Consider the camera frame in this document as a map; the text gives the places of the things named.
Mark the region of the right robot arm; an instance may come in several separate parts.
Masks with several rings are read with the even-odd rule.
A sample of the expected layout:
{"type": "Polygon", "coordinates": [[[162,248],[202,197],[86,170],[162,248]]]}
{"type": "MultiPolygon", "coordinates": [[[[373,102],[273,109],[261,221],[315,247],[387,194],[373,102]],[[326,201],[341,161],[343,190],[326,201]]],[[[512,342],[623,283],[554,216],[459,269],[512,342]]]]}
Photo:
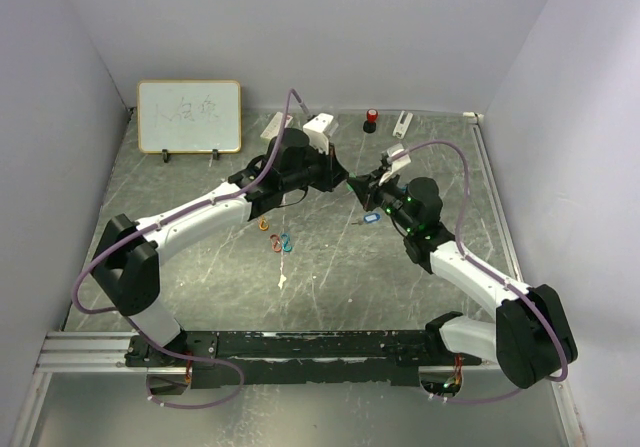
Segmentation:
{"type": "Polygon", "coordinates": [[[431,322],[426,357],[448,363],[457,353],[497,363],[509,381],[526,389],[543,380],[563,380],[578,349],[558,293],[546,284],[519,282],[470,252],[441,220],[443,201],[436,182],[397,178],[381,182],[370,173],[347,181],[365,211],[383,211],[399,228],[410,260],[473,299],[491,319],[458,314],[431,322]]]}

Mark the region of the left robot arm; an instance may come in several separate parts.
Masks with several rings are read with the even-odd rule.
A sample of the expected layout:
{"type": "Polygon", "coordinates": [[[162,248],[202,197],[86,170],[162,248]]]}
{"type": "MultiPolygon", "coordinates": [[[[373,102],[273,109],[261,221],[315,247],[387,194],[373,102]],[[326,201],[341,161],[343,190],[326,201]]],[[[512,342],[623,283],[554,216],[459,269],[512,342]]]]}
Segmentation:
{"type": "Polygon", "coordinates": [[[287,128],[266,154],[212,192],[153,217],[112,218],[90,273],[115,309],[151,341],[152,356],[176,365],[187,352],[187,334],[161,302],[161,266],[208,236],[279,208],[289,192],[331,192],[347,176],[329,134],[287,128]]]}

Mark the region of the blue white key tag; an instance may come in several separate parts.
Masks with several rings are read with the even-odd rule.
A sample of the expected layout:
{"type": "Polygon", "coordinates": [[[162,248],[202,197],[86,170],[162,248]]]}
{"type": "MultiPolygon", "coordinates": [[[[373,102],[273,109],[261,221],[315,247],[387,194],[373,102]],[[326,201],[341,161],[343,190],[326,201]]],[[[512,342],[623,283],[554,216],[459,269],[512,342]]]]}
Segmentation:
{"type": "Polygon", "coordinates": [[[381,216],[376,212],[365,214],[362,218],[351,222],[352,225],[370,225],[380,220],[381,216]]]}

